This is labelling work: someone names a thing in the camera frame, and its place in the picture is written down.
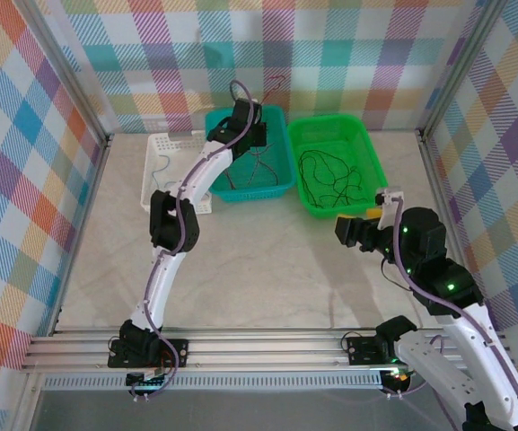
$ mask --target black cable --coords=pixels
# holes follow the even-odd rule
[[[345,353],[348,353],[348,350],[345,349],[345,345],[343,344],[345,338],[347,337],[348,334],[356,334],[358,337],[362,337],[362,335],[360,335],[358,332],[356,332],[355,330],[350,330],[349,332],[347,332],[345,335],[342,336],[342,339],[340,339],[340,348],[342,348],[342,350],[345,352]]]
[[[394,281],[394,280],[392,280],[392,279],[390,279],[390,278],[386,277],[386,274],[384,274],[384,263],[385,263],[385,262],[386,262],[386,258],[384,258],[384,259],[382,260],[382,262],[381,262],[381,272],[382,272],[382,276],[383,276],[384,278],[386,278],[388,281],[390,281],[393,285],[396,285],[396,286],[400,287],[402,290],[406,290],[407,292],[412,292],[412,290],[411,290],[411,289],[408,289],[407,287],[404,287],[402,284],[400,284],[400,283],[398,283],[398,282],[396,282],[396,281]]]
[[[309,184],[309,181],[307,181],[304,177],[305,164],[307,161],[313,161],[311,180],[314,180],[321,186],[330,187],[331,189],[329,190],[329,193],[321,194],[318,196],[318,198],[314,196],[314,193],[312,192],[314,183]],[[337,168],[333,170],[330,167],[329,161],[335,161],[335,164],[338,163]],[[362,190],[362,187],[360,186],[362,182],[362,175],[355,166],[348,166],[345,161],[339,157],[321,150],[306,150],[301,154],[298,165],[301,181],[303,182],[303,189],[307,194],[308,201],[311,203],[311,205],[317,208],[328,208],[353,205],[356,202],[365,200],[364,197],[353,198],[352,196],[356,192],[360,192]],[[330,182],[326,182],[320,177],[323,174],[322,170],[325,170],[325,168],[332,179]],[[346,174],[337,176],[337,170],[341,170]],[[339,184],[343,180],[346,181],[344,187]]]

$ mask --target marble floor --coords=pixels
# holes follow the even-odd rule
[[[58,328],[119,326],[143,296],[152,266],[140,206],[148,135],[117,135],[70,277]],[[434,207],[413,133],[371,133],[407,207]],[[213,199],[197,247],[181,265],[165,311],[171,327],[373,327],[405,314],[434,319],[386,281],[381,256],[340,245],[334,219],[313,218],[296,188],[238,204]],[[394,267],[386,272],[397,279]]]

